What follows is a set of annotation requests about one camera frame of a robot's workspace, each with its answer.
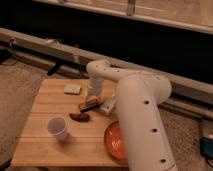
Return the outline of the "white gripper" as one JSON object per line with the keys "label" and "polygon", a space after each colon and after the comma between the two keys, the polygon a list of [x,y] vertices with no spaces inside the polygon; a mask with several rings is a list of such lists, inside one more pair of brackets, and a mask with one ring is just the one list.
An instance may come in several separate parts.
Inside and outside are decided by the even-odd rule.
{"label": "white gripper", "polygon": [[91,76],[89,78],[89,82],[88,82],[88,94],[85,96],[85,102],[88,102],[90,99],[90,95],[95,95],[96,99],[99,102],[102,102],[102,98],[101,96],[99,96],[102,92],[102,83],[103,83],[103,79],[99,78],[99,77],[94,77]]}

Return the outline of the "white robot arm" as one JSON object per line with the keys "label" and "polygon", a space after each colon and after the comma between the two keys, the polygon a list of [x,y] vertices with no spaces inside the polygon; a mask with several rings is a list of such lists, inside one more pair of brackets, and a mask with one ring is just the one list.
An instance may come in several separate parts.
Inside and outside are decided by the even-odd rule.
{"label": "white robot arm", "polygon": [[116,109],[130,171],[178,171],[158,105],[172,91],[169,79],[152,72],[112,67],[108,60],[89,62],[88,95],[100,96],[102,82],[117,83]]}

